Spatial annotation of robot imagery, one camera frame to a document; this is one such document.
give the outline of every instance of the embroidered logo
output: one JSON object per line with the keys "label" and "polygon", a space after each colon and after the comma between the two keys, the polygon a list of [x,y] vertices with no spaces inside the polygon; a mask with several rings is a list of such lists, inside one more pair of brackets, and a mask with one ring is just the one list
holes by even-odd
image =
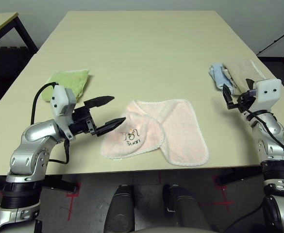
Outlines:
{"label": "embroidered logo", "polygon": [[140,135],[138,134],[137,129],[130,129],[129,132],[125,133],[125,136],[126,138],[124,139],[124,141],[127,142],[128,146],[132,146],[141,142],[141,140],[138,139]]}

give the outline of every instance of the blue cloth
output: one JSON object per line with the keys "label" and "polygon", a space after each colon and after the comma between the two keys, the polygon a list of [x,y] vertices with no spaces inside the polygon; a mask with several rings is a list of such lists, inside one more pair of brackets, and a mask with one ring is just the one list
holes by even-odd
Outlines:
{"label": "blue cloth", "polygon": [[229,87],[231,94],[234,94],[233,85],[222,71],[223,64],[213,64],[209,70],[212,79],[215,81],[218,89],[223,90],[224,84]]}

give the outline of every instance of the wall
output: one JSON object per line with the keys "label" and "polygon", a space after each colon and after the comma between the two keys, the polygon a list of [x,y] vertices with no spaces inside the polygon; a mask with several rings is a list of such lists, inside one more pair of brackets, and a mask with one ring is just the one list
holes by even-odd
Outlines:
{"label": "wall", "polygon": [[[284,0],[0,0],[0,12],[19,12],[39,47],[70,10],[215,10],[255,53],[284,34]],[[20,45],[15,31],[0,40]],[[284,56],[284,38],[261,55]]]}

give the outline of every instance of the pink towel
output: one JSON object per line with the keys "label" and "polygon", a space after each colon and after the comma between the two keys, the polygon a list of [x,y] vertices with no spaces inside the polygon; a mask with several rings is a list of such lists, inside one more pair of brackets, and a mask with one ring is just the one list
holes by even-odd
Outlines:
{"label": "pink towel", "polygon": [[120,159],[160,148],[173,165],[207,162],[209,152],[187,100],[132,101],[123,115],[127,119],[103,139],[103,156]]}

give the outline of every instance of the green towel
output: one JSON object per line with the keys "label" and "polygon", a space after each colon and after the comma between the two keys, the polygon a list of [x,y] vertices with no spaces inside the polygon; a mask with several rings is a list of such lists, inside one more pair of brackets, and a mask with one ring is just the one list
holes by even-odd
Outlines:
{"label": "green towel", "polygon": [[[72,89],[76,100],[83,95],[84,85],[88,78],[88,69],[83,70],[69,70],[56,72],[48,79],[47,83],[57,82],[65,88]],[[41,97],[44,101],[50,102],[53,88],[48,86],[42,93]]]}

